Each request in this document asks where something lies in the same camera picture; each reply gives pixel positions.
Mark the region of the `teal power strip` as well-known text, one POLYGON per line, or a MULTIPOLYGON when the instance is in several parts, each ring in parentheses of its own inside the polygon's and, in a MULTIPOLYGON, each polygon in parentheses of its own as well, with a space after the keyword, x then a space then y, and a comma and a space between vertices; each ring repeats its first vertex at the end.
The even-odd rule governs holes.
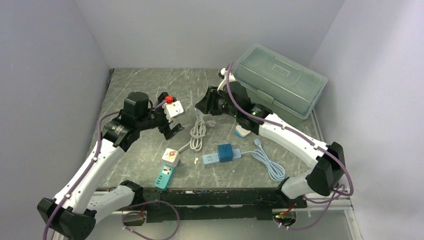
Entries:
MULTIPOLYGON (((196 115, 196 121, 189 132, 190 140, 181 148, 177 149, 179 156, 186 148, 190 148, 191 150, 198 152, 203 147, 203 139, 207 133, 207 123, 204 120, 204 114, 197 109, 195 109, 194 112, 196 115)), ((154 186, 160 190, 166 190, 176 167, 168 166, 163 163, 162 169, 156 178, 154 186)))

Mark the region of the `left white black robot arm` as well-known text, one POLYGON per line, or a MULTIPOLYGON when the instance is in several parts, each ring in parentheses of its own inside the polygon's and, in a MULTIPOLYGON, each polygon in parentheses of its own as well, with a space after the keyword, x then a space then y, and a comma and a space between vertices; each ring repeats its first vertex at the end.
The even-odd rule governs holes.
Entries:
POLYGON ((142 131, 158 129, 169 140, 182 131, 181 124, 171 127, 171 123, 183 113, 181 102, 167 92, 161 93, 156 104, 144 92, 131 92, 122 109, 108 114, 108 123, 100 118, 97 141, 85 162, 53 198, 44 197, 37 205, 45 223, 43 239, 54 230, 70 240, 84 240, 112 212, 146 205, 143 187, 130 180, 98 198, 93 195, 108 170, 124 157, 142 131))

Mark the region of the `blue cube adapter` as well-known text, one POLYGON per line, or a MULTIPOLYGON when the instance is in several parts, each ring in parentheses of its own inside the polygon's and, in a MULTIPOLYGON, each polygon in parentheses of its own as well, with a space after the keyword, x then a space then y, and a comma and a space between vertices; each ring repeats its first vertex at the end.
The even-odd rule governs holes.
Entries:
POLYGON ((230 162, 234 158, 234 152, 230 143, 217 146, 218 161, 220 163, 230 162))

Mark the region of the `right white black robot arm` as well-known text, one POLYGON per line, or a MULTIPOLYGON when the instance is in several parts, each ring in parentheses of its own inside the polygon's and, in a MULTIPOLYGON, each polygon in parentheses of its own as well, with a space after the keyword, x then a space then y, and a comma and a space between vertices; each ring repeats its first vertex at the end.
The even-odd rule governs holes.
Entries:
POLYGON ((289 207, 295 198, 305 194, 329 196, 344 174, 346 166, 340 144, 327 144, 295 129, 271 109, 252 102, 239 82, 230 82, 222 89, 208 87, 195 108, 205 115, 234 117, 244 130, 274 141, 310 168, 306 173, 281 181, 275 200, 282 208, 289 207))

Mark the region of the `white cube socket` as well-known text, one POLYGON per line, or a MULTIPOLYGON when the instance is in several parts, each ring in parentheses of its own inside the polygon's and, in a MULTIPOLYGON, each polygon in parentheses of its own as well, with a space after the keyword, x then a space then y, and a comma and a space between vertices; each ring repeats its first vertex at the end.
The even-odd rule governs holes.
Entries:
POLYGON ((165 165, 176 167, 180 162, 180 154, 177 150, 166 148, 161 159, 165 165))

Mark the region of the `light blue power strip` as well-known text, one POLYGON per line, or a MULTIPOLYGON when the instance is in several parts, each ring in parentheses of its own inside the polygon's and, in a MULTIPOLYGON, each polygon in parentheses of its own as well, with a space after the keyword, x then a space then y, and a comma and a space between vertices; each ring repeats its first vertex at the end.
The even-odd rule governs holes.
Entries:
MULTIPOLYGON (((234 157, 232 161, 240 159, 241 157, 245 155, 251 155, 253 158, 255 158, 256 160, 261 162, 263 165, 265 165, 265 167, 267 168, 268 176, 272 181, 282 182, 287 176, 285 168, 282 165, 272 161, 268 157, 268 155, 266 154, 262 146, 262 141, 259 138, 256 138, 254 140, 254 144, 257 146, 257 149, 249 150, 245 152, 241 152, 241 150, 238 148, 232 148, 234 153, 234 157)), ((202 161, 203 161, 203 164, 206 166, 217 164, 217 163, 224 163, 224 162, 219 162, 218 150, 217 152, 203 155, 202 161)))

